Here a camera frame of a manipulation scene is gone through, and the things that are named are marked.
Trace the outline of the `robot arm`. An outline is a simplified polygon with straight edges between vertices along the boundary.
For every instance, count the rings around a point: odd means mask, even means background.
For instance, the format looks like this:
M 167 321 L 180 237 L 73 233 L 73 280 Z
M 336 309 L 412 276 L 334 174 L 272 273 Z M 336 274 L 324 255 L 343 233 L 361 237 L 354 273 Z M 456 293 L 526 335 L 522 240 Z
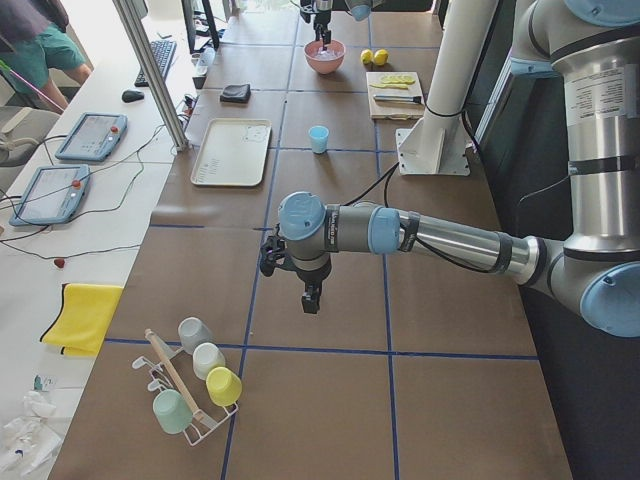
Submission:
M 372 10 L 383 4 L 376 0 L 346 0 L 346 11 L 357 21 L 365 20 Z M 313 27 L 316 39 L 321 42 L 323 51 L 332 42 L 332 33 L 329 28 L 333 11 L 333 1 L 311 1 L 309 14 L 314 15 Z
M 357 198 L 285 197 L 260 269 L 294 272 L 320 308 L 338 252 L 433 255 L 507 275 L 617 337 L 639 334 L 639 5 L 517 1 L 506 58 L 518 99 L 480 143 L 499 227 Z

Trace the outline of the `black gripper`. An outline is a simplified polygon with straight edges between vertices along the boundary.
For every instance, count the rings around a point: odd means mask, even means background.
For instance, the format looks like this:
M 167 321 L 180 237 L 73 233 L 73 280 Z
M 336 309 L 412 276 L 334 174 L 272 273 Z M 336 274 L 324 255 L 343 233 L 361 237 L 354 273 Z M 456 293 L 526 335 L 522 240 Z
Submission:
M 303 312 L 317 314 L 320 310 L 321 288 L 332 270 L 330 257 L 318 257 L 312 260 L 293 259 L 296 274 L 305 283 L 301 296 Z
M 331 10 L 316 9 L 314 12 L 313 26 L 315 28 L 316 40 L 320 42 L 323 51 L 327 50 L 327 46 L 332 41 L 331 31 L 329 30 L 331 14 Z

